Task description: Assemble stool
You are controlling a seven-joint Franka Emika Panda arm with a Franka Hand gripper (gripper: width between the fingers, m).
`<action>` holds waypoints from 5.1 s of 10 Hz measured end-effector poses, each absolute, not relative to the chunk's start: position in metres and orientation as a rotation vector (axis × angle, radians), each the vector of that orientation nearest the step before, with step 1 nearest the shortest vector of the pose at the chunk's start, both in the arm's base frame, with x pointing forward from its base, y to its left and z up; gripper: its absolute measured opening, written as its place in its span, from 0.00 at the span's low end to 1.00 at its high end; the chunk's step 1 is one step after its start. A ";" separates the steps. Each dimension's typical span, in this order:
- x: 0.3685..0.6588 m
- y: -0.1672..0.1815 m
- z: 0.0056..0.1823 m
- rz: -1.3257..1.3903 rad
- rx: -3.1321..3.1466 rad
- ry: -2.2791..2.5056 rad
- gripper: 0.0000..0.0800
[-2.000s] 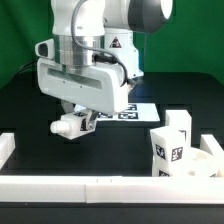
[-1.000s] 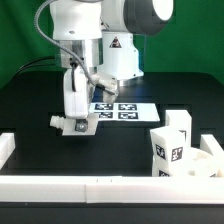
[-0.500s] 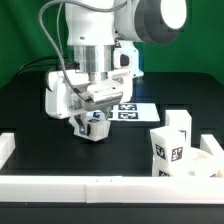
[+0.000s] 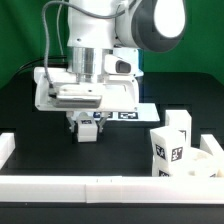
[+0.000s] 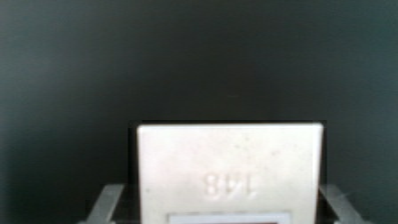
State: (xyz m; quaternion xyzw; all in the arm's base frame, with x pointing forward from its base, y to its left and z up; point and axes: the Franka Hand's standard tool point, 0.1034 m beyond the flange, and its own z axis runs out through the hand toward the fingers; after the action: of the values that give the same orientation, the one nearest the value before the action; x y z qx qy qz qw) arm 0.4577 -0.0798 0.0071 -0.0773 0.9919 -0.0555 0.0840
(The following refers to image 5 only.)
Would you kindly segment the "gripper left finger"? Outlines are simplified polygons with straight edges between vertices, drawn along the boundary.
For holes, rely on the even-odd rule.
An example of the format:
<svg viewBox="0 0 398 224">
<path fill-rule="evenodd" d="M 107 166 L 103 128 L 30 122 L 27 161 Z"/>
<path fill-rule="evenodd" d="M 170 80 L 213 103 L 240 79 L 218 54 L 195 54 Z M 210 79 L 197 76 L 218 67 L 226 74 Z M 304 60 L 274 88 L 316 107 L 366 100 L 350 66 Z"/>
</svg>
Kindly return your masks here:
<svg viewBox="0 0 398 224">
<path fill-rule="evenodd" d="M 140 224 L 140 197 L 133 185 L 105 185 L 87 217 L 76 224 Z"/>
</svg>

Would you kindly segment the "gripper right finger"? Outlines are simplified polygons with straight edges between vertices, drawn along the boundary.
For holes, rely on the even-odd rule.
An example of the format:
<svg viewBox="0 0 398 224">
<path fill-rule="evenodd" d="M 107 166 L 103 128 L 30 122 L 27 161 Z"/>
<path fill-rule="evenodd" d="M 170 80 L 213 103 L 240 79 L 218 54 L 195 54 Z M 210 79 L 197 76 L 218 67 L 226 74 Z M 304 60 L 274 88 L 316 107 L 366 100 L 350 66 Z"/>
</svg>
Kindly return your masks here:
<svg viewBox="0 0 398 224">
<path fill-rule="evenodd" d="M 336 185 L 320 186 L 316 224 L 371 224 Z"/>
</svg>

